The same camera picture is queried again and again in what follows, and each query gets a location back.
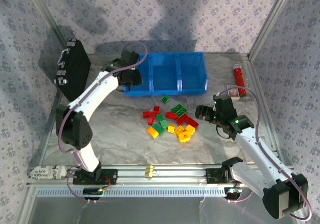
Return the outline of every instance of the lego brick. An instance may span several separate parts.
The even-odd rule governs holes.
[[[156,106],[154,106],[154,111],[157,111],[157,112],[159,112],[160,113],[160,106],[158,106],[158,105],[156,105]]]
[[[182,132],[184,132],[184,131],[185,131],[185,128],[181,125],[181,126],[179,126],[179,127],[174,131],[174,135],[175,135],[176,137],[179,137],[179,134],[182,133]]]
[[[178,123],[178,125],[183,125],[185,122],[187,122],[188,119],[189,119],[189,116],[187,114],[184,114],[183,116],[178,118],[176,122]]]
[[[167,112],[165,114],[166,118],[169,118],[171,120],[177,120],[178,119],[178,115],[173,113],[173,112]]]
[[[175,125],[169,125],[168,132],[174,133],[176,126]]]
[[[156,115],[151,113],[150,116],[149,116],[149,119],[148,119],[148,125],[153,125],[154,124],[154,120],[156,118]]]
[[[177,113],[181,108],[184,108],[184,107],[182,106],[182,104],[178,104],[178,105],[175,106],[171,111],[172,111],[173,113]]]
[[[188,110],[185,107],[182,107],[176,114],[178,117],[181,117],[183,114],[186,114]]]
[[[193,119],[190,118],[190,117],[186,120],[186,123],[187,123],[188,125],[192,125],[195,129],[197,129],[198,126],[199,126],[199,123],[196,122],[195,120],[193,120]]]
[[[168,129],[169,127],[167,120],[160,121],[160,125],[162,126],[163,129]]]
[[[184,131],[182,133],[179,134],[179,141],[181,143],[186,143],[188,141],[190,141],[191,139],[191,133],[189,131]]]
[[[159,124],[154,124],[152,127],[159,133],[159,135],[164,134],[165,129],[163,129]]]
[[[196,129],[192,125],[188,125],[185,129],[186,131],[189,131],[191,135],[194,135]]]
[[[147,132],[148,132],[154,139],[156,139],[156,138],[159,136],[159,133],[158,133],[152,126],[150,126],[150,127],[147,129]]]
[[[158,114],[156,115],[156,119],[158,120],[158,122],[161,122],[164,120],[164,116],[162,114]]]
[[[162,98],[162,101],[166,104],[170,101],[170,97],[166,95]]]
[[[149,111],[144,111],[143,117],[144,118],[149,118],[150,117],[150,112]]]
[[[153,166],[153,165],[148,165],[146,168],[145,168],[145,177],[147,177],[147,178],[152,178],[152,176],[153,176],[153,170],[155,169],[155,167]]]

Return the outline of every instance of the red cylinder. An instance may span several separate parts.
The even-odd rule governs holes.
[[[234,74],[235,74],[235,80],[238,86],[243,86],[245,87],[245,80],[244,76],[242,75],[242,66],[241,64],[235,64],[234,67]],[[245,89],[239,88],[239,95],[240,97],[246,96],[247,92]]]

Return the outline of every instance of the red toy block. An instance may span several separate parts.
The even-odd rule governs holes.
[[[156,118],[156,115],[154,114],[154,112],[152,112],[149,116],[148,125],[153,125],[155,118]]]
[[[167,112],[165,114],[166,118],[169,118],[171,120],[177,120],[178,119],[178,115],[173,113],[173,112]]]
[[[180,118],[178,118],[176,120],[176,122],[178,123],[178,125],[183,125],[185,122],[188,121],[190,117],[187,114],[184,114],[183,116],[181,116]]]
[[[188,125],[193,126],[195,129],[197,129],[197,127],[199,126],[199,123],[196,122],[195,120],[193,120],[191,117],[189,117],[189,118],[186,120],[186,123],[187,123]]]
[[[149,118],[150,117],[150,112],[149,111],[144,111],[143,117],[144,118]]]
[[[156,105],[156,106],[154,106],[154,111],[159,111],[159,113],[160,113],[160,106],[158,106],[158,105]]]

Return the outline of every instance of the black box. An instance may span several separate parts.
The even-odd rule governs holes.
[[[59,70],[54,82],[69,101],[79,97],[86,88],[91,62],[80,40],[70,39],[60,55]]]

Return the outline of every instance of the small yellow block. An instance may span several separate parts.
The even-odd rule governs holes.
[[[175,125],[169,125],[168,132],[174,133],[176,126]]]
[[[153,174],[154,174],[154,173],[153,173],[153,172],[154,172],[154,171],[153,171],[154,168],[155,168],[155,167],[154,167],[153,165],[148,165],[148,166],[145,168],[145,170],[146,170],[145,172],[146,172],[146,173],[145,173],[144,176],[147,177],[147,178],[152,178],[152,176],[153,176]]]
[[[185,128],[181,125],[181,126],[179,126],[179,127],[175,130],[174,135],[175,135],[176,137],[179,137],[179,134],[182,133],[182,132],[184,132],[184,131],[185,131]]]
[[[191,135],[194,135],[196,129],[192,125],[188,125],[185,129],[186,131],[189,131]]]
[[[188,142],[191,139],[191,132],[189,131],[184,131],[179,134],[179,141],[182,143]]]
[[[159,133],[152,127],[150,126],[148,129],[147,129],[147,132],[154,138],[156,139],[159,135]]]

